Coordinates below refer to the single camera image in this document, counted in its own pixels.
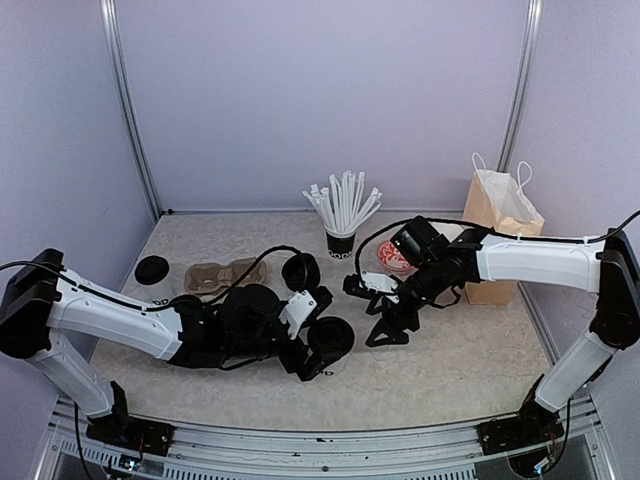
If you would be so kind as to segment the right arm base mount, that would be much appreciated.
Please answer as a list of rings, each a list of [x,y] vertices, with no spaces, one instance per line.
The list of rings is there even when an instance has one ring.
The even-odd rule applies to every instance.
[[[558,413],[521,411],[515,416],[482,422],[477,426],[484,455],[525,448],[565,434]]]

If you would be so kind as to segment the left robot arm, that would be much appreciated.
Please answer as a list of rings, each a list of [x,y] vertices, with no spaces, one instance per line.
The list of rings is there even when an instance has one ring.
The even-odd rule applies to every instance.
[[[231,371],[270,358],[310,381],[353,348],[355,334],[326,314],[331,292],[313,256],[293,250],[281,299],[241,274],[215,298],[183,294],[142,302],[67,269],[59,250],[12,263],[1,301],[1,350],[26,360],[69,396],[89,422],[121,445],[140,434],[124,390],[95,373],[66,338],[77,331],[186,369]]]

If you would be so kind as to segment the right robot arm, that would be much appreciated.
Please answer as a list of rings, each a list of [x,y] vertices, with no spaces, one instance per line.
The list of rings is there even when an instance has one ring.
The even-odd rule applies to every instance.
[[[406,280],[357,270],[345,293],[368,300],[378,314],[366,345],[405,345],[419,329],[419,311],[468,283],[516,281],[570,287],[598,296],[595,316],[552,369],[528,392],[518,413],[482,424],[491,441],[531,444],[554,436],[558,412],[620,350],[639,340],[639,264],[621,227],[602,236],[560,238],[505,234],[469,221],[448,239],[440,218],[393,223],[392,244],[414,267]]]

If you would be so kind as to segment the cardboard cup carrier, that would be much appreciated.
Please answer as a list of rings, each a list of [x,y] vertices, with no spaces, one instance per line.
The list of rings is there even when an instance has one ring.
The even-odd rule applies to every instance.
[[[215,262],[193,264],[186,270],[184,276],[185,292],[196,296],[217,295],[230,287],[255,260],[255,257],[248,257],[228,264]]]

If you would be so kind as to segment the white paper cup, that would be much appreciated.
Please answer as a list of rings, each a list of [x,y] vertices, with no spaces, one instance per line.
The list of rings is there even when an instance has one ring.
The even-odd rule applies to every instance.
[[[174,297],[173,288],[167,278],[152,285],[144,285],[144,291],[155,306],[167,305]]]
[[[340,357],[336,361],[332,362],[330,365],[324,367],[321,374],[324,377],[333,377],[341,374],[346,368],[348,359],[349,359],[348,354]]]

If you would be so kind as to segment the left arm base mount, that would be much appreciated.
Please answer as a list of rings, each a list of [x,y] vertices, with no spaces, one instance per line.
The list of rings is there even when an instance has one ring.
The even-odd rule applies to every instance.
[[[108,445],[166,457],[174,432],[175,427],[168,423],[111,414],[90,418],[86,435]]]

